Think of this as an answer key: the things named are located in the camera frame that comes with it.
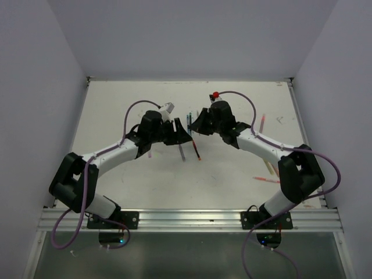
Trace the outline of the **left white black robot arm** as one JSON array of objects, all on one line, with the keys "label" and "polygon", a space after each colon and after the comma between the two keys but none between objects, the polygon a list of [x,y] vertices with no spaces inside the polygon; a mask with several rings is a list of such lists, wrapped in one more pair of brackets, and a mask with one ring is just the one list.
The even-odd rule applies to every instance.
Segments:
[{"label": "left white black robot arm", "polygon": [[49,193],[75,213],[90,213],[100,217],[107,228],[119,225],[120,206],[111,199],[97,194],[98,179],[111,169],[140,158],[156,143],[180,145],[192,141],[180,119],[164,120],[161,113],[149,110],[124,136],[123,142],[115,143],[93,153],[67,154],[50,186]]}]

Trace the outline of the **green pen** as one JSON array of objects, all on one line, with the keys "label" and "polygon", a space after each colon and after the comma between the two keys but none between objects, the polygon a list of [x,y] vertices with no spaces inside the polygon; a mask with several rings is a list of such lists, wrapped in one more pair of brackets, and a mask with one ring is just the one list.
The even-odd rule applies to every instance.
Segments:
[{"label": "green pen", "polygon": [[189,112],[188,114],[188,131],[189,131],[189,134],[192,135],[192,130],[191,130],[191,124],[192,124],[192,113]]}]

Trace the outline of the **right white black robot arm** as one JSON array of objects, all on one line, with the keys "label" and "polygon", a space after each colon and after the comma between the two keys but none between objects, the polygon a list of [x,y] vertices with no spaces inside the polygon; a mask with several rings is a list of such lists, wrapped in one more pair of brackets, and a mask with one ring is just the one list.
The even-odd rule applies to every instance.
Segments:
[{"label": "right white black robot arm", "polygon": [[217,101],[210,108],[203,108],[192,122],[191,130],[203,135],[216,133],[226,144],[277,166],[280,190],[259,208],[259,221],[263,227],[274,227],[280,221],[279,213],[300,204],[325,182],[309,146],[303,144],[295,151],[286,151],[263,142],[253,134],[250,125],[236,121],[226,101]]}]

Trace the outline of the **purple highlighter pen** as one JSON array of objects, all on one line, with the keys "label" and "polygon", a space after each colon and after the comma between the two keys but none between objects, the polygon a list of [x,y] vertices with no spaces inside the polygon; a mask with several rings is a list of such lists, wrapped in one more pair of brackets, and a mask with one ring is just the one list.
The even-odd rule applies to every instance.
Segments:
[{"label": "purple highlighter pen", "polygon": [[182,145],[179,145],[178,148],[179,148],[179,151],[180,151],[180,155],[181,155],[182,161],[183,162],[186,162],[186,158],[185,158],[185,155],[184,155],[184,151],[183,151]]}]

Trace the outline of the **red capped pen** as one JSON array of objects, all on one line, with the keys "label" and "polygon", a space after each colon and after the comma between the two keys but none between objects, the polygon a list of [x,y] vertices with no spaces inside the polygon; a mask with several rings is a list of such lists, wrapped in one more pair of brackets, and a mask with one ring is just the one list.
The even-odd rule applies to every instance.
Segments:
[{"label": "red capped pen", "polygon": [[196,146],[196,143],[195,143],[194,140],[192,140],[192,146],[193,146],[193,148],[194,148],[194,151],[195,151],[195,153],[196,153],[196,156],[197,156],[198,160],[201,161],[201,156],[200,156],[200,154],[199,154],[199,152],[198,152],[198,149],[197,149],[197,146]]}]

